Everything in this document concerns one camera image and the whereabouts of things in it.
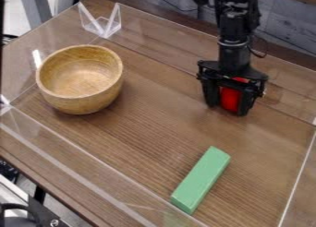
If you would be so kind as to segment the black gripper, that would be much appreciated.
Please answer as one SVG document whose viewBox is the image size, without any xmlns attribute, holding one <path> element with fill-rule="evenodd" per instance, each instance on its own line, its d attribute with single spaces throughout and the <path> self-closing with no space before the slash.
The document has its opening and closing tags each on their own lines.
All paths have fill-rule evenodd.
<svg viewBox="0 0 316 227">
<path fill-rule="evenodd" d="M 211 107 L 220 103 L 220 86 L 233 78 L 245 78 L 248 83 L 239 87 L 241 97 L 239 100 L 237 115 L 245 116 L 263 96 L 268 76 L 251 65 L 252 49 L 249 41 L 219 42 L 219 59 L 197 61 L 197 79 L 203 85 L 205 102 Z"/>
</svg>

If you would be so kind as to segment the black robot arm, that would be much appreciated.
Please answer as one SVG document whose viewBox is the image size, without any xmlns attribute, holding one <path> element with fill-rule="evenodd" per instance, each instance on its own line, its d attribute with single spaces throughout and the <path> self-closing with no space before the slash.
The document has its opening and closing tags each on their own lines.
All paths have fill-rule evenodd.
<svg viewBox="0 0 316 227">
<path fill-rule="evenodd" d="M 207 6 L 209 0 L 195 0 Z M 205 102 L 245 116 L 264 95 L 268 75 L 251 65 L 255 30 L 260 25 L 259 0 L 213 0 L 219 28 L 219 60 L 199 60 L 197 80 Z"/>
</svg>

